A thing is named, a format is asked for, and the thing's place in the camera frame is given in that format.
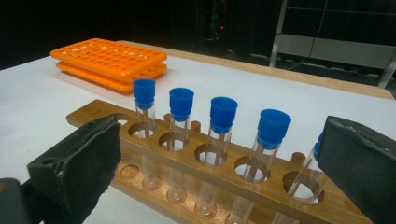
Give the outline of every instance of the wooden rack lower shelf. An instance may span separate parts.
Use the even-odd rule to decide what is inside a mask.
[[[86,122],[109,115],[127,121],[120,127],[122,159],[111,185],[177,222],[224,223],[230,214],[233,199],[238,195],[256,203],[249,216],[250,224],[271,223],[276,211],[303,223],[371,223],[367,217],[349,208],[347,196],[333,182],[325,189],[323,200],[317,204],[307,205],[293,200],[284,190],[283,184],[292,181],[300,170],[296,163],[276,158],[267,181],[246,183],[235,172],[235,166],[244,162],[248,148],[230,144],[227,160],[222,165],[205,166],[197,159],[198,148],[207,138],[205,134],[190,132],[188,145],[180,151],[170,152],[161,146],[161,139],[169,133],[168,123],[157,119],[156,132],[148,138],[139,138],[134,134],[139,125],[134,111],[99,100],[71,113],[67,121],[80,127]],[[142,155],[159,163],[162,184],[158,189],[142,188]],[[171,203],[166,199],[170,166],[185,173],[184,188],[188,196],[183,203]],[[194,213],[202,180],[219,187],[216,198],[218,210],[210,219],[200,218]]]

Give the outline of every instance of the orange rack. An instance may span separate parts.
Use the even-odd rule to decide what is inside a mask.
[[[132,91],[135,79],[155,78],[167,68],[165,52],[99,38],[54,49],[50,56],[65,72],[122,92]]]

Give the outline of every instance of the table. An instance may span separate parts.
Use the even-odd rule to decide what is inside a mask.
[[[191,120],[201,121],[203,133],[209,127],[213,97],[228,96],[238,102],[232,142],[243,147],[252,147],[261,110],[275,108],[288,113],[292,122],[277,154],[285,160],[294,151],[310,151],[329,115],[355,120],[393,139],[396,136],[396,102],[383,89],[162,50],[168,53],[168,70],[157,79],[158,119],[169,111],[168,92],[186,87],[195,92]],[[0,177],[26,181],[26,164],[73,132],[76,128],[65,116],[87,103],[100,99],[134,110],[132,94],[122,95],[65,75],[55,63],[46,57],[0,71]],[[175,223],[112,187],[86,220],[127,222]]]

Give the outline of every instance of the dark background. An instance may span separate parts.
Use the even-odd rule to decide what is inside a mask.
[[[283,33],[317,36],[325,0],[289,0]],[[249,62],[270,57],[281,1],[0,0],[0,69],[93,37]],[[396,46],[396,1],[328,0],[318,37]]]

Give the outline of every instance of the test tube with blue cap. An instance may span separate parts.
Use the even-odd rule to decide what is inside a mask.
[[[308,158],[303,164],[303,168],[300,170],[299,174],[297,174],[297,177],[294,179],[288,191],[288,194],[300,203],[319,203],[323,197],[323,190],[330,182],[330,178],[318,167],[318,154],[320,152],[321,140],[322,134],[318,138],[318,142],[316,142],[312,148]],[[272,223],[297,224],[299,222],[299,220],[292,217],[276,213]]]
[[[231,128],[238,103],[228,97],[216,97],[211,101],[210,128],[205,153],[201,161],[205,165],[218,166],[225,162],[227,146],[231,140]],[[195,205],[198,217],[212,218],[216,212],[216,187],[202,181],[199,190],[199,201]]]
[[[171,108],[170,139],[167,142],[169,151],[184,148],[189,141],[190,113],[194,92],[186,88],[175,88],[169,91]],[[166,198],[173,203],[182,203],[187,197],[183,188],[183,173],[170,167],[170,188]]]
[[[271,165],[290,123],[291,118],[282,111],[266,109],[261,112],[256,140],[250,150],[249,163],[244,172],[247,182],[265,181],[269,178]],[[253,205],[254,202],[236,196],[226,223],[248,223]]]
[[[155,126],[155,81],[149,78],[140,78],[134,81],[134,98],[136,104],[137,120],[139,122],[138,134],[142,138],[154,134]],[[142,156],[143,189],[157,189],[161,185],[161,178],[157,174],[157,162]]]

